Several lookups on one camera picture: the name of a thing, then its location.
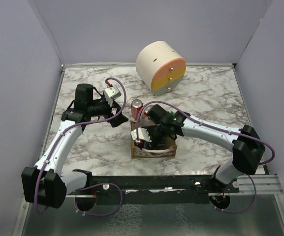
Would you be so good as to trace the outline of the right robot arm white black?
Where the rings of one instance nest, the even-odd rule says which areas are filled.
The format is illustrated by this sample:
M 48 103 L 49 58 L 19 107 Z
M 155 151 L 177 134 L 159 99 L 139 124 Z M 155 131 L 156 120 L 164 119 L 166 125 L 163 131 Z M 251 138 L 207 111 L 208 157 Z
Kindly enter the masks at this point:
M 230 151 L 231 159 L 218 166 L 211 177 L 210 186 L 215 192 L 222 192 L 243 174 L 255 174 L 265 146 L 253 127 L 244 125 L 243 128 L 234 128 L 202 120 L 195 122 L 195 116 L 188 118 L 187 115 L 179 111 L 171 114 L 160 105 L 151 107 L 147 112 L 147 117 L 155 124 L 147 129 L 151 144 L 157 145 L 166 137 L 175 139 L 179 135 L 199 138 Z

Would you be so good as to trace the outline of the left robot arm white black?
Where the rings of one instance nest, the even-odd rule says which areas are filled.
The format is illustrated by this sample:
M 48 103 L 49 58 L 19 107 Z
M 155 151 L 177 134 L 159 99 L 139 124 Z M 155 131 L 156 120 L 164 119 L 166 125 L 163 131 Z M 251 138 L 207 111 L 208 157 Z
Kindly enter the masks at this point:
M 108 122 L 112 127 L 128 121 L 122 114 L 123 105 L 116 99 L 126 96 L 123 86 L 117 88 L 106 82 L 107 87 L 99 98 L 94 98 L 96 87 L 91 84 L 78 84 L 75 97 L 62 113 L 59 129 L 33 167 L 25 167 L 21 174 L 24 198 L 28 203 L 45 207 L 59 208 L 66 195 L 75 190 L 88 194 L 93 188 L 90 172 L 77 170 L 62 176 L 63 165 L 74 143 L 86 126 Z

